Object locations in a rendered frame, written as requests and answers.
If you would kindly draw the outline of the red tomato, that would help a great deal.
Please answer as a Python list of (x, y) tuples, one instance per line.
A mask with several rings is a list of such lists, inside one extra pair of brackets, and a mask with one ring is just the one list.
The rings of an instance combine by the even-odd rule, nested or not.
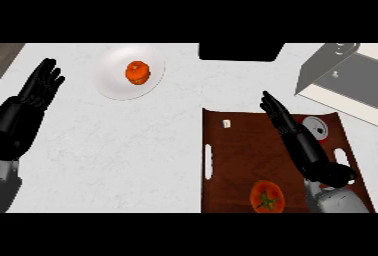
[(280, 186), (268, 181), (256, 182), (252, 193), (250, 203), (258, 213), (283, 213), (286, 208), (286, 197)]

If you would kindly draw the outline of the orange fruit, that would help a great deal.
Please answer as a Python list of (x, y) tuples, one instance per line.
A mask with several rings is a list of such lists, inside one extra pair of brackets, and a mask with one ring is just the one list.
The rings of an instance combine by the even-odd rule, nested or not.
[(144, 61), (134, 61), (126, 68), (126, 78), (135, 85), (147, 83), (151, 76), (150, 65)]

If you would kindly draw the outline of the white round plate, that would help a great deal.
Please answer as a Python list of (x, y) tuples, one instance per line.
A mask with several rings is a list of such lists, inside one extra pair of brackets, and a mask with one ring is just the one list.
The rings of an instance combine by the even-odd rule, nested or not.
[(162, 52), (147, 44), (128, 44), (111, 48), (95, 68), (95, 86), (113, 100), (132, 100), (157, 87), (166, 71)]

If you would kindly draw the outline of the brown wooden tray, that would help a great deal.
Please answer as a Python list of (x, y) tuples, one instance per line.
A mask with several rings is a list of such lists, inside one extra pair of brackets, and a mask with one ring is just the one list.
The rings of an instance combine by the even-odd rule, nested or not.
[[(231, 128), (222, 121), (231, 120)], [(253, 212), (250, 193), (261, 180), (274, 182), (286, 197), (287, 213), (306, 213), (305, 178), (269, 117), (263, 113), (203, 112), (204, 165), (201, 210)]]

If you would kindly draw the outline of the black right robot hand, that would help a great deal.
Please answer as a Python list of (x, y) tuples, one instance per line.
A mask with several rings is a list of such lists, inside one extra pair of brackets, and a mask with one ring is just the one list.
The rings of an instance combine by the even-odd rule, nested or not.
[(333, 162), (308, 127), (297, 123), (284, 104), (265, 91), (261, 107), (278, 130), (295, 166), (303, 177), (334, 188), (343, 188), (358, 178), (352, 167)]

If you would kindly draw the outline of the brown wooden panel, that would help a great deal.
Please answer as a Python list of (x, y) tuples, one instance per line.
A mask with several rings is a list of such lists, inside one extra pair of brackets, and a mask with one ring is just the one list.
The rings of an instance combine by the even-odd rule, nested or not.
[(24, 43), (0, 43), (0, 78), (24, 48)]

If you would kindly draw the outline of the black appliance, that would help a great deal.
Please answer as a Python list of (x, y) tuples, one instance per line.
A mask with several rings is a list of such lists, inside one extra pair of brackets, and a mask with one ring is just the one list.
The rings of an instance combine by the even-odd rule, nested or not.
[(199, 56), (207, 61), (258, 61), (277, 60), (284, 43), (201, 43)]

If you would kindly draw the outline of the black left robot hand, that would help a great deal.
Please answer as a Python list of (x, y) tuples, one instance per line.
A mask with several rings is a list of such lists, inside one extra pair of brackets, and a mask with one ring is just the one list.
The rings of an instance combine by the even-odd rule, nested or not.
[(18, 160), (38, 137), (45, 112), (66, 81), (57, 60), (46, 58), (36, 67), (20, 94), (0, 105), (0, 160)]

